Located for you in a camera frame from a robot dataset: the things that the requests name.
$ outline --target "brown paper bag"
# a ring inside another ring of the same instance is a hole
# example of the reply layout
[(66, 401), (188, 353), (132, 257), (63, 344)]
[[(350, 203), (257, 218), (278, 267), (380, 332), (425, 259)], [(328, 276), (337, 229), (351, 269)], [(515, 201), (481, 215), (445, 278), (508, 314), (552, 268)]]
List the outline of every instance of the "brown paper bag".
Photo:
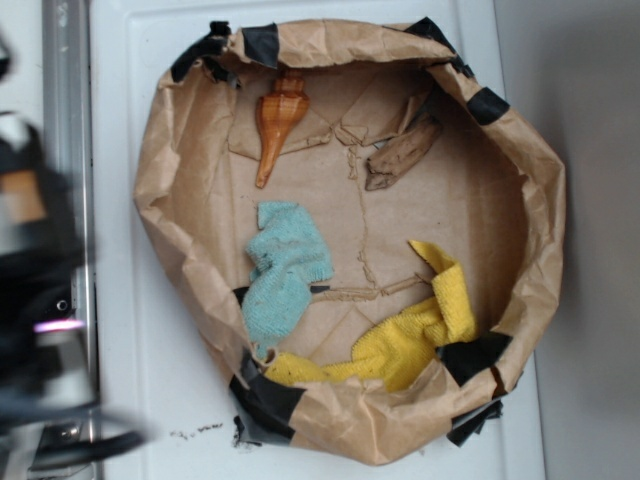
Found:
[[(245, 433), (368, 464), (447, 432), (460, 444), (499, 411), (556, 310), (563, 165), (477, 83), (429, 19), (405, 31), (338, 20), (211, 29), (160, 79), (135, 202), (229, 381)], [(302, 72), (310, 115), (259, 190), (255, 102), (284, 67)], [(365, 191), (373, 144), (401, 136), (423, 109), (442, 124), (440, 137), (396, 185)], [(252, 356), (239, 303), (253, 268), (244, 248), (264, 200), (305, 206), (335, 268), (330, 290), (314, 296), (280, 350), (319, 364), (347, 360), (372, 325), (430, 295), (424, 280), (433, 272), (409, 239), (459, 259), (482, 335), (440, 349), (410, 388), (395, 393), (379, 380), (269, 381)]]

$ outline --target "yellow towel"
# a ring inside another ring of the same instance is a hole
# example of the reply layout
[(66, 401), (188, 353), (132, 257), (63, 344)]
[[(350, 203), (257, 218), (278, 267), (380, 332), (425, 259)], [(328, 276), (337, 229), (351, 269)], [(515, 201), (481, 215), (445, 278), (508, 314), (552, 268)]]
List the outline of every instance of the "yellow towel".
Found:
[(387, 318), (365, 333), (353, 346), (352, 361), (320, 367), (311, 360), (281, 353), (267, 369), (267, 378), (283, 385), (297, 382), (341, 382), (382, 378), (389, 392), (408, 388), (435, 357), (436, 347), (469, 342), (476, 337), (460, 264), (437, 245), (410, 241), (410, 245), (436, 271), (435, 297)]

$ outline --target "orange seashell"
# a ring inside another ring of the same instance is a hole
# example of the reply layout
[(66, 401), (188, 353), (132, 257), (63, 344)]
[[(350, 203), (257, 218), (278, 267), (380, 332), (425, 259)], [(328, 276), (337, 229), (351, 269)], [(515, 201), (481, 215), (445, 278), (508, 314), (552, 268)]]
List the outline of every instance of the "orange seashell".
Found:
[(275, 81), (273, 92), (258, 101), (256, 117), (262, 140), (262, 156), (256, 187), (264, 188), (289, 132), (309, 109), (309, 97), (302, 91), (300, 72), (286, 70)]

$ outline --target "microfiber cloth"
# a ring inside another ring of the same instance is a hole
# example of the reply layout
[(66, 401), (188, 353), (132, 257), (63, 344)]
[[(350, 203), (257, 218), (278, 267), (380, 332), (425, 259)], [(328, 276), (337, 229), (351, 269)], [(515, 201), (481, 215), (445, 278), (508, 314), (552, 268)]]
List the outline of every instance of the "microfiber cloth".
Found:
[(311, 301), (309, 284), (333, 277), (331, 254), (309, 212), (293, 202), (258, 204), (258, 228), (246, 248), (256, 267), (242, 314), (258, 357), (294, 329)]
[(409, 242), (436, 271), (435, 296), (387, 318), (353, 346), (350, 362), (320, 367), (283, 352), (267, 369), (267, 378), (291, 386), (297, 382), (341, 382), (352, 376), (381, 378), (389, 392), (411, 386), (436, 355), (436, 347), (476, 338), (462, 267), (437, 245)]

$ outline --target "teal towel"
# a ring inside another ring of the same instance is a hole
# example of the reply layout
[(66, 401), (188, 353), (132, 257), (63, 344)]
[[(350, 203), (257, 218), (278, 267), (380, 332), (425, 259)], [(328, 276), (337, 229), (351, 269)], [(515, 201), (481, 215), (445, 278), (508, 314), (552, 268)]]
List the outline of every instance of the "teal towel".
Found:
[(311, 301), (309, 284), (333, 276), (331, 254), (309, 212), (293, 202), (262, 202), (247, 245), (256, 265), (242, 313), (257, 355), (267, 356), (294, 329)]

